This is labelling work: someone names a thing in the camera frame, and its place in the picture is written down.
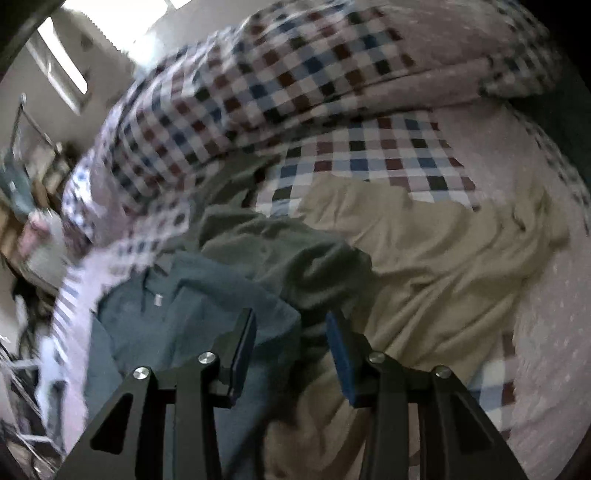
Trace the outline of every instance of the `fabric fold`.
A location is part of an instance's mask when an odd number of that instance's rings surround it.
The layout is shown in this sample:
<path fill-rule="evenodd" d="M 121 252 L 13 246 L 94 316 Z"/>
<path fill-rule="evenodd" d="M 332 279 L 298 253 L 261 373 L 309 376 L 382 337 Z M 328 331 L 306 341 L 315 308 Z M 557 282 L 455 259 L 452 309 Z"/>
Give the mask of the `fabric fold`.
<path fill-rule="evenodd" d="M 319 174 L 297 216 L 371 256 L 375 277 L 351 315 L 353 328 L 407 367 L 448 365 L 464 383 L 510 324 L 528 281 L 568 238 L 560 211 L 536 184 L 518 189 L 512 204 L 484 202 L 473 212 L 412 201 L 388 184 Z M 269 479 L 359 476 L 368 413 L 340 395 L 330 355 L 314 371 L 293 416 L 268 429 Z"/>
<path fill-rule="evenodd" d="M 174 248 L 227 265 L 296 308 L 303 327 L 300 360 L 321 358 L 328 350 L 324 317 L 330 309 L 353 311 L 371 282 L 369 256 L 299 220 L 267 218 L 234 205 L 208 205 L 202 212 Z M 166 268 L 169 255 L 163 252 L 156 264 Z"/>

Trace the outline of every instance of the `beige sheet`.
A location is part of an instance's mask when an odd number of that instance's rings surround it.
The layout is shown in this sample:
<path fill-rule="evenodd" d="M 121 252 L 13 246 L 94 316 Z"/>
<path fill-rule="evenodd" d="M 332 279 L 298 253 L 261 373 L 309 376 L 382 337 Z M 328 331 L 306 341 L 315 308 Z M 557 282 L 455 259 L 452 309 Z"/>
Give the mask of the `beige sheet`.
<path fill-rule="evenodd" d="M 353 328 L 405 366 L 445 364 L 464 382 L 511 320 L 527 280 L 567 239 L 561 213 L 536 184 L 519 189 L 514 203 L 484 202 L 472 212 L 455 202 L 416 202 L 388 184 L 319 174 L 298 216 L 372 257 L 376 280 Z M 355 479 L 368 412 L 346 404 L 329 354 L 312 369 L 316 379 L 291 423 L 269 427 L 267 477 Z"/>

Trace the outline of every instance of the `clothing pile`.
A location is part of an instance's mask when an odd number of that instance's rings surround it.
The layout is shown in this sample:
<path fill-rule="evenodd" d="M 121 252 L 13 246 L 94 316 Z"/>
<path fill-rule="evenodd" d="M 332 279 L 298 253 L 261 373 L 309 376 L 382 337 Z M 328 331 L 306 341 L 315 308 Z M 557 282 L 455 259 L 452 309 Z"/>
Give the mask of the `clothing pile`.
<path fill-rule="evenodd" d="M 329 173 L 297 218 L 267 218 L 242 204 L 268 162 L 247 155 L 213 176 L 193 199 L 191 228 L 101 301 L 89 417 L 137 365 L 180 366 L 248 307 L 258 332 L 243 394 L 216 410 L 225 478 L 260 478 L 261 458 L 267 478 L 357 478 L 369 413 L 340 392 L 326 313 L 344 311 L 405 366 L 449 365 L 468 382 L 568 231 L 537 185 L 474 212 Z"/>

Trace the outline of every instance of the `plaid comforter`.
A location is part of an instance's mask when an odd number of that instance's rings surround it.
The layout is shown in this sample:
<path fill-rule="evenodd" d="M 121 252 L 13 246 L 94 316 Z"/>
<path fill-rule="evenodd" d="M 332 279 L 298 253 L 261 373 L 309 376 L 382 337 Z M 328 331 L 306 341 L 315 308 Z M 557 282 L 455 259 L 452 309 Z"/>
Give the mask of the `plaid comforter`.
<path fill-rule="evenodd" d="M 446 10 L 451 38 L 414 31 L 436 2 L 395 3 L 278 2 L 166 58 L 114 107 L 64 192 L 70 246 L 80 256 L 90 250 L 71 268 L 54 313 L 67 366 L 66 450 L 85 422 L 92 309 L 187 229 L 188 197 L 233 152 L 277 155 L 252 201 L 266 215 L 293 213 L 319 171 L 475 206 L 475 186 L 429 108 L 542 92 L 556 81 L 556 51 L 510 0 Z M 457 45 L 469 52 L 448 48 Z M 501 431 L 514 402 L 513 357 L 500 336 L 471 386 Z"/>

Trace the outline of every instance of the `silver bolt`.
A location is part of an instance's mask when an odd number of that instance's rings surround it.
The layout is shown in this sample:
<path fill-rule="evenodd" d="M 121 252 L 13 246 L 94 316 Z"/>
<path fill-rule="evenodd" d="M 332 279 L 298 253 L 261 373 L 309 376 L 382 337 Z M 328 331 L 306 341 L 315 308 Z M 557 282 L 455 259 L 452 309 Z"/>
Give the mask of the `silver bolt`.
<path fill-rule="evenodd" d="M 446 379 L 452 376 L 452 371 L 450 370 L 449 367 L 446 367 L 445 365 L 439 365 L 437 367 L 435 367 L 435 374 L 442 379 Z"/>
<path fill-rule="evenodd" d="M 134 378 L 136 380 L 143 380 L 150 374 L 150 370 L 147 367 L 138 367 L 134 370 Z"/>
<path fill-rule="evenodd" d="M 209 365 L 216 360 L 216 354 L 213 352 L 205 352 L 199 355 L 199 363 Z"/>
<path fill-rule="evenodd" d="M 371 352 L 368 355 L 368 360 L 373 364 L 383 364 L 386 356 L 382 352 Z"/>

